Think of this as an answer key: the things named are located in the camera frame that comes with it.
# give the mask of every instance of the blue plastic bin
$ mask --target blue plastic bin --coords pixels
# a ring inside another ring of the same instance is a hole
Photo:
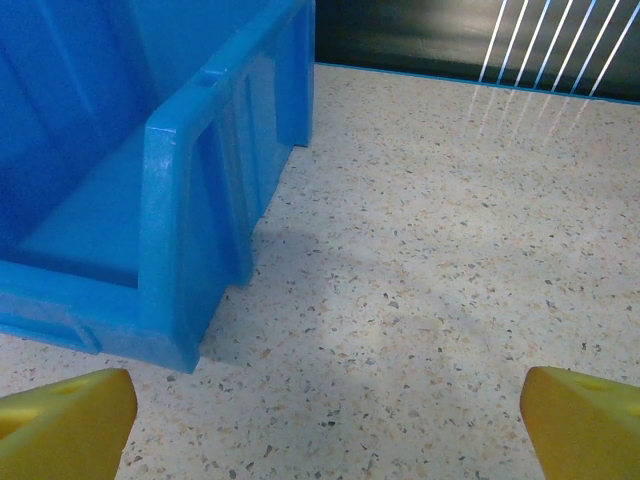
[[[0,5],[0,331],[193,371],[310,140],[315,2]]]

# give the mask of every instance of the storage bin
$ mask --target storage bin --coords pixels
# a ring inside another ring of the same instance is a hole
[[[0,5],[0,332],[193,371],[310,140],[314,1]]]

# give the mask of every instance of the black wall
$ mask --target black wall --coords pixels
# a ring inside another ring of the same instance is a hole
[[[639,0],[573,0],[561,26],[569,2],[317,0],[316,59],[320,62],[477,81],[489,52],[482,81],[514,85],[536,26],[540,24],[518,85],[533,87],[542,71],[536,88],[551,90],[568,58],[558,78],[556,91],[570,92],[576,79],[580,78],[575,93],[589,95],[605,70],[616,43],[629,25],[593,94],[597,97],[640,101]],[[616,3],[598,46],[580,75]],[[503,5],[503,15],[498,23]],[[545,7],[546,13],[540,22]],[[516,28],[521,14],[520,26]],[[580,25],[585,18],[578,38]],[[489,48],[494,31],[495,41]],[[544,64],[556,32],[555,45]],[[500,76],[512,38],[513,45]],[[578,40],[569,56],[576,38]]]

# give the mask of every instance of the terrazzo floor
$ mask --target terrazzo floor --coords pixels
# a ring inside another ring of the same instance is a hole
[[[0,391],[125,367],[118,479],[541,479],[531,366],[640,385],[640,109],[318,66],[193,375],[0,336]]]

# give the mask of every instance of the speckled countertop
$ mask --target speckled countertop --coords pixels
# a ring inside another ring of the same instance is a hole
[[[122,480],[542,478],[529,367],[640,385],[640,109],[316,72],[196,372],[0,336],[0,391],[129,369]]]

